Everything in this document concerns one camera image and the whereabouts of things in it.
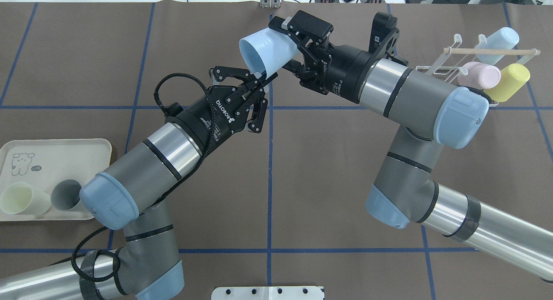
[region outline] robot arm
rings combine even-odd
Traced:
[[[81,189],[81,199],[98,221],[110,229],[123,228],[126,246],[77,257],[75,266],[84,275],[66,259],[4,278],[0,298],[102,300],[136,294],[139,300],[168,300],[181,291],[182,265],[165,197],[230,136],[245,128],[261,132],[268,103],[265,86],[277,77],[220,66],[210,74],[213,86],[201,85],[206,97],[187,109],[178,103],[164,107],[159,87],[174,76],[201,82],[181,73],[166,76],[154,95],[165,124]],[[221,85],[227,77],[242,83]]]
[[[334,93],[400,124],[365,207],[373,217],[402,229],[422,223],[456,241],[553,282],[553,233],[430,180],[442,148],[460,149],[484,120],[489,101],[413,71],[394,53],[397,19],[378,13],[369,50],[329,42],[333,26],[299,11],[274,17],[269,28],[287,34],[304,56],[291,60],[303,87]]]
[[[261,132],[267,109],[265,86],[277,74],[266,79],[259,73],[219,66],[210,72],[217,84],[209,88],[210,100],[201,98],[187,109],[178,103],[169,107],[160,103],[165,124],[83,187],[83,203],[103,225],[118,230],[136,219],[234,133],[245,127]],[[239,79],[242,84],[219,85],[227,77]]]

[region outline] bear drawing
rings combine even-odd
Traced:
[[[29,170],[34,153],[16,153],[12,159],[12,176],[23,176]]]

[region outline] wooden dowel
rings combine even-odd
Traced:
[[[444,54],[507,54],[510,56],[515,56],[519,54],[520,56],[532,56],[534,55],[533,49],[481,49],[481,48],[444,48]],[[541,52],[539,50],[535,51],[537,56]]]

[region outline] cup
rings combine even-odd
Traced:
[[[491,89],[484,90],[497,102],[505,102],[530,79],[530,71],[520,64],[511,64],[501,70],[501,81]]]
[[[41,215],[50,209],[50,196],[26,182],[11,184],[0,195],[0,210],[10,215]]]
[[[75,180],[64,180],[57,184],[50,195],[50,201],[55,209],[61,211],[86,211],[79,196],[81,184]]]
[[[515,30],[505,26],[488,36],[486,44],[482,48],[513,49],[517,46],[519,40],[520,38],[518,33]],[[495,65],[499,60],[501,60],[501,58],[503,58],[503,56],[504,54],[478,54],[476,58],[478,58],[480,62],[487,65]]]
[[[251,73],[273,75],[300,51],[289,36],[265,28],[239,42],[240,53]]]
[[[471,61],[464,64],[463,67],[467,68],[468,75],[460,74],[457,77],[461,86],[490,89],[495,87],[501,80],[501,71],[495,66]]]

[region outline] pink cup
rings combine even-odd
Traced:
[[[457,77],[461,86],[490,89],[495,87],[499,83],[499,80],[501,80],[501,71],[495,66],[471,61],[463,67],[467,68],[468,75],[459,75]]]

